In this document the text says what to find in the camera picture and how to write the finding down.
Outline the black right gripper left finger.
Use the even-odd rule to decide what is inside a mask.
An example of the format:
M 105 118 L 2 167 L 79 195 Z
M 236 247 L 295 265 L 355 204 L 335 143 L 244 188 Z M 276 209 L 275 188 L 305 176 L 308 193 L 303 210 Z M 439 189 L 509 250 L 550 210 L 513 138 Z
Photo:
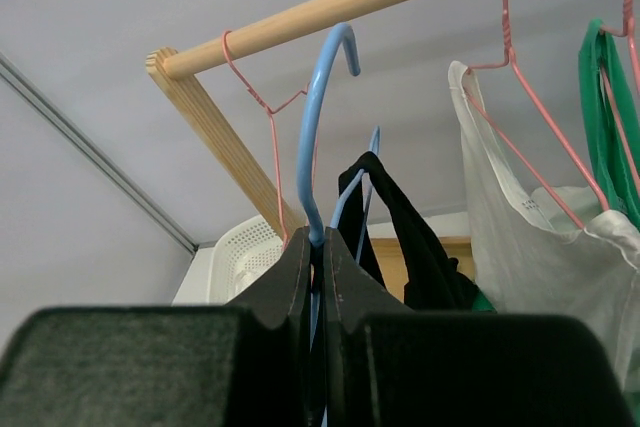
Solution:
M 47 308 L 1 358 L 5 426 L 303 426 L 306 229 L 224 305 Z

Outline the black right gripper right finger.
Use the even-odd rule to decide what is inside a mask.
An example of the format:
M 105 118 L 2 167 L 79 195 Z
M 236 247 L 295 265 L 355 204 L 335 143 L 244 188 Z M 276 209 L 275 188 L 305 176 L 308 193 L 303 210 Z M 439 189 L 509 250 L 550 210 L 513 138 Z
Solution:
M 598 339 L 577 319 L 416 312 L 325 232 L 331 426 L 630 426 Z

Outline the black tank top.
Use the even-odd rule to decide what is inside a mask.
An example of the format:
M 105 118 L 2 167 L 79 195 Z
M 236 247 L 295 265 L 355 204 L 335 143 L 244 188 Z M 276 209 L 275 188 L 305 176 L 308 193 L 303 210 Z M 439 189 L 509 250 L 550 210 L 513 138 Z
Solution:
M 459 260 L 449 257 L 435 232 L 428 226 L 379 158 L 365 152 L 338 179 L 339 194 L 345 192 L 355 175 L 364 170 L 386 205 L 407 269 L 404 303 L 414 310 L 489 311 L 495 309 L 478 286 L 458 270 Z M 352 255 L 357 253 L 364 221 L 362 182 L 349 195 L 338 230 Z M 365 232 L 359 265 L 385 286 L 371 239 Z

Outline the pink wire hanger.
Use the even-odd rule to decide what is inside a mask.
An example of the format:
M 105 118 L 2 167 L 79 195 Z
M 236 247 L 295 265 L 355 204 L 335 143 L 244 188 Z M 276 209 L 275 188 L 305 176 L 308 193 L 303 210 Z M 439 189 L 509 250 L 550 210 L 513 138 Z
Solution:
M 277 128 L 274 117 L 286 107 L 288 107 L 291 103 L 293 103 L 298 97 L 306 96 L 308 94 L 309 86 L 299 90 L 296 92 L 290 99 L 285 101 L 278 107 L 271 107 L 257 92 L 257 90 L 253 87 L 251 82 L 242 74 L 242 72 L 236 67 L 234 61 L 232 59 L 231 51 L 228 45 L 228 36 L 232 33 L 231 30 L 226 30 L 223 32 L 222 38 L 222 51 L 223 56 L 226 61 L 226 64 L 235 74 L 235 76 L 244 84 L 247 92 L 254 98 L 256 103 L 262 108 L 265 112 L 271 129 L 271 142 L 273 149 L 273 162 L 274 162 L 274 171 L 276 175 L 276 200 L 277 200 L 277 211 L 278 211 L 278 220 L 279 226 L 283 231 L 283 244 L 282 249 L 284 249 L 289 243 L 289 231 L 285 226 L 284 219 L 284 197 L 283 197 L 283 189 L 282 189 L 282 180 L 281 180 L 281 170 L 280 170 L 280 156 L 279 156 L 279 143 L 277 137 Z

